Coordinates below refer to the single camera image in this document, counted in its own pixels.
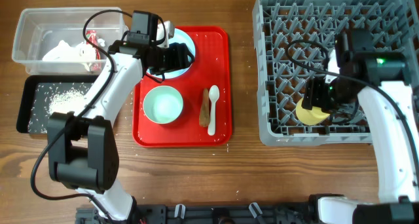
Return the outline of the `yellow plastic cup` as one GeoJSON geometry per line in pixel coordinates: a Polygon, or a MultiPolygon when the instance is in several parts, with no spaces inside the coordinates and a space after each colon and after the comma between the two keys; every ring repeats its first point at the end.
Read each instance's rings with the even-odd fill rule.
{"type": "Polygon", "coordinates": [[[302,107],[303,99],[300,99],[296,106],[296,116],[301,123],[313,126],[323,122],[331,114],[325,113],[319,107],[313,107],[311,110],[302,107]]]}

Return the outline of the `light blue plate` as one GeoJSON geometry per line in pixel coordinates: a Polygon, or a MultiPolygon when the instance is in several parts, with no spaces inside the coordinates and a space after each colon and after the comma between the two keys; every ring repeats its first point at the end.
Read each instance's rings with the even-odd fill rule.
{"type": "MultiPolygon", "coordinates": [[[[191,39],[191,37],[188,34],[186,34],[184,31],[182,31],[178,28],[175,28],[174,36],[171,39],[169,39],[169,41],[168,41],[169,45],[172,44],[172,43],[185,43],[187,45],[187,47],[189,48],[189,50],[194,55],[194,61],[195,61],[195,57],[196,57],[195,44],[194,44],[193,40],[191,39]]],[[[162,75],[152,75],[152,74],[150,74],[149,70],[147,70],[147,73],[152,75],[153,77],[156,77],[157,79],[162,79],[162,80],[164,80],[164,79],[174,79],[176,77],[180,77],[182,74],[184,74],[186,71],[188,71],[191,68],[191,66],[186,68],[186,69],[180,69],[180,70],[165,73],[165,74],[162,74],[162,75]]]]}

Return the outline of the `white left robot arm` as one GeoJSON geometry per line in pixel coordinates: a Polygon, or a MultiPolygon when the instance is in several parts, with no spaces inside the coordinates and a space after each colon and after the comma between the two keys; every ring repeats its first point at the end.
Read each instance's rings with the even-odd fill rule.
{"type": "Polygon", "coordinates": [[[117,179],[119,156],[113,123],[125,99],[144,77],[162,83],[170,72],[188,69],[195,61],[192,40],[171,42],[179,32],[171,22],[145,11],[130,15],[132,27],[107,50],[101,71],[76,111],[54,112],[47,124],[48,144],[31,173],[33,192],[37,169],[48,158],[51,180],[75,190],[72,198],[86,197],[95,206],[94,217],[103,223],[139,223],[135,198],[117,179]]]}

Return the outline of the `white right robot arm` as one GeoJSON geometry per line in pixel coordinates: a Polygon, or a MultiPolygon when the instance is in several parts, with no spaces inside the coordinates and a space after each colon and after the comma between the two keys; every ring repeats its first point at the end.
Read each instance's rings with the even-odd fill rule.
{"type": "Polygon", "coordinates": [[[315,125],[355,102],[362,108],[378,167],[376,204],[342,195],[314,195],[316,223],[417,223],[418,128],[405,56],[375,50],[371,33],[339,33],[323,69],[309,80],[297,104],[297,118],[315,125]]]}

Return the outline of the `red snack wrapper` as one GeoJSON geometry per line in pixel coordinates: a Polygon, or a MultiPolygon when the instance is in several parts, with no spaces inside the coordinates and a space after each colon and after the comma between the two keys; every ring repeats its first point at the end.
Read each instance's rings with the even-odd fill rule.
{"type": "MultiPolygon", "coordinates": [[[[86,37],[91,43],[98,45],[97,32],[95,30],[88,30],[86,32],[86,37]]],[[[96,60],[101,60],[100,53],[97,48],[93,47],[90,43],[85,42],[82,53],[88,62],[86,64],[86,69],[88,71],[99,71],[101,69],[99,63],[94,63],[96,60]]]]}

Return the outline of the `green bowl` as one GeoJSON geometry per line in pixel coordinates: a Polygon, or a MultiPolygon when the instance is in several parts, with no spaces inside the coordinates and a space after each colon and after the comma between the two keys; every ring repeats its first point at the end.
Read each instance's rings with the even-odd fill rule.
{"type": "Polygon", "coordinates": [[[157,86],[143,99],[144,115],[153,123],[169,124],[175,121],[183,110],[183,97],[172,86],[157,86]]]}

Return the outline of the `brown food stick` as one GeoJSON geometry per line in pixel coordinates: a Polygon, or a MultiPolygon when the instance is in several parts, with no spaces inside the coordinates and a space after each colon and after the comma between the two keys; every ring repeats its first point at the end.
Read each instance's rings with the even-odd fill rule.
{"type": "Polygon", "coordinates": [[[199,114],[199,125],[201,127],[208,127],[210,124],[210,99],[209,90],[205,88],[202,94],[202,104],[199,114]]]}

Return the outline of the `white rice pile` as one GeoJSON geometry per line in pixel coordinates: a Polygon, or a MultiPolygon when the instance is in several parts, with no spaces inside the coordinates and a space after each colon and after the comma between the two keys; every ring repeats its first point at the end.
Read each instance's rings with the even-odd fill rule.
{"type": "Polygon", "coordinates": [[[48,114],[77,112],[84,106],[84,94],[80,90],[68,90],[50,98],[48,114]]]}

